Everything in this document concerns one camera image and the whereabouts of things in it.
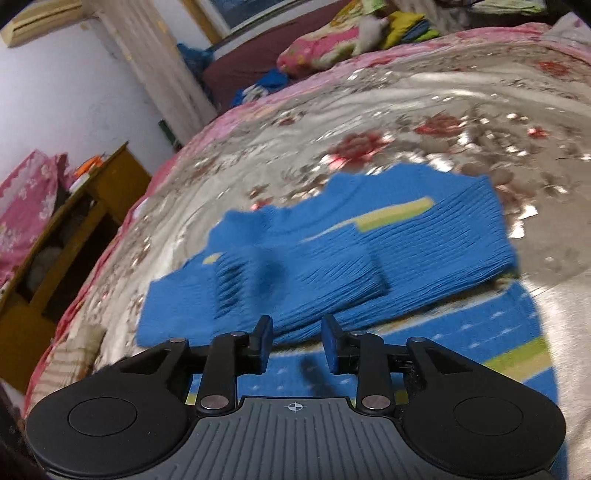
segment blue knitted garment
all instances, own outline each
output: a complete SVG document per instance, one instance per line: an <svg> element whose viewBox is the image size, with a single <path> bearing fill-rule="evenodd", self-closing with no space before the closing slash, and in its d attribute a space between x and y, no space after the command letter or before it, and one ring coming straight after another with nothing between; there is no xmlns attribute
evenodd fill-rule
<svg viewBox="0 0 591 480"><path fill-rule="evenodd" d="M434 206L412 218L368 229L340 225L426 196ZM404 164L378 176L339 174L296 207L228 212L201 254L150 285L137 342L181 336L207 344L252 330L262 314L274 320L275 343L314 338L325 313L336 313L345 330L364 329L515 262L486 177Z"/></svg>

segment wooden shelf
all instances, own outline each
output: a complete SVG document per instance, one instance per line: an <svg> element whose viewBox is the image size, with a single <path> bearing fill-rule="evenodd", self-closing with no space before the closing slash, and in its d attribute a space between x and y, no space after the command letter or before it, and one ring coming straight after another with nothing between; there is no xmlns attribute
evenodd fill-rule
<svg viewBox="0 0 591 480"><path fill-rule="evenodd" d="M69 271L75 262L80 263L77 257L81 250L87 244L95 248L94 244L89 243L89 239L103 220L110 218L114 228L121 225L127 211L145 193L150 180L150 175L127 150L126 143L101 167L93 170L84 184L54 212L0 299L0 377L14 388L21 392L26 390L37 361L51 343L56 324L44 312L49 302L54 301L52 298L62 281L71 281L79 276L74 274L79 270L72 269L70 275ZM89 204L92 201L93 204L82 223L63 245L61 253L45 274L40 286L32 292L32 297L25 298L26 290L23 290L22 284L35 257L51 245L60 228L72 217L75 208L87 201ZM101 244L97 255L103 248ZM58 294L56 298L65 300L68 297Z"/></svg>

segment black round pad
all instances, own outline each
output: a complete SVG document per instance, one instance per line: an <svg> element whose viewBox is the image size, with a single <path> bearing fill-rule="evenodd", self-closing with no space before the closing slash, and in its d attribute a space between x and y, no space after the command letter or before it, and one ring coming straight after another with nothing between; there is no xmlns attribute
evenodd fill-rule
<svg viewBox="0 0 591 480"><path fill-rule="evenodd" d="M91 437L106 437L131 427L138 417L134 405L120 398L91 398L75 406L68 421L72 428Z"/></svg>
<svg viewBox="0 0 591 480"><path fill-rule="evenodd" d="M424 459L470 478L520 478L548 468L566 424L551 400L499 374L448 374L402 417Z"/></svg>
<svg viewBox="0 0 591 480"><path fill-rule="evenodd" d="M473 397L460 402L453 415L462 427L479 435L505 435L521 425L523 414L510 401Z"/></svg>
<svg viewBox="0 0 591 480"><path fill-rule="evenodd" d="M99 373L40 402L29 415L27 436L49 471L117 478L168 456L188 426L185 405L162 382Z"/></svg>

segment metal screw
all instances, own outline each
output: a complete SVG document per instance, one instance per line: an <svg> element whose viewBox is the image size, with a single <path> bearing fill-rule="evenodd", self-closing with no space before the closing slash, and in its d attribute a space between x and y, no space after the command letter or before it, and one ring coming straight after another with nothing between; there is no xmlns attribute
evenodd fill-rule
<svg viewBox="0 0 591 480"><path fill-rule="evenodd" d="M201 406L208 410L220 410L229 403L230 401L223 395L209 395L201 400Z"/></svg>
<svg viewBox="0 0 591 480"><path fill-rule="evenodd" d="M388 408L391 402L383 395L369 395L361 403L365 408L369 408L370 410L383 410Z"/></svg>

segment pink bed sheet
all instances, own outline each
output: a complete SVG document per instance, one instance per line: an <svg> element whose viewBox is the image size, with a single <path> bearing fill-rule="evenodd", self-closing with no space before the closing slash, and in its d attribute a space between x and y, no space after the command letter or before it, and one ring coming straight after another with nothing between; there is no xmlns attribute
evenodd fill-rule
<svg viewBox="0 0 591 480"><path fill-rule="evenodd" d="M72 319L82 306L90 286L97 281L102 267L105 265L105 262L109 259L114 249L129 230L129 227L133 223L132 214L136 206L139 205L145 198L156 192L158 188L169 178L174 177L174 172L177 165L183 164L185 161L190 161L199 151L204 149L211 142L229 135L241 123L263 116L267 112L274 111L282 103L290 99L296 98L305 93L310 93L323 86L330 85L344 76L353 73L357 69L406 60L410 57L428 55L435 51L453 48L463 49L485 43L537 43L555 50L560 50L573 57L577 57L578 59L591 63L591 50L581 51L568 46L563 46L558 43L549 43L543 41L541 36L549 29L550 27L548 25L538 23L529 23L512 28L485 27L450 34L445 37L421 44L401 45L386 51L367 53L359 57L355 57L354 59L344 61L327 72L318 73L309 79L288 87L274 95L264 97L254 103L248 103L246 105L236 107L225 113L223 116L209 124L205 129L203 129L202 132L197 134L183 150L166 162L160 168L158 173L153 177L152 182L148 186L146 195L140 199L138 203L129 211L124 224L119 230L119 233L95 265L94 270L80 290L75 301L70 305L68 310L61 318L56 330L55 343L57 343L64 335L67 334ZM51 349L52 347L50 347L47 352L45 352L31 377L31 381L27 390L27 396L25 398L25 411L28 411L31 393L46 366L47 357L51 352Z"/></svg>
<svg viewBox="0 0 591 480"><path fill-rule="evenodd" d="M0 185L0 286L10 281L49 222L67 155L35 150Z"/></svg>

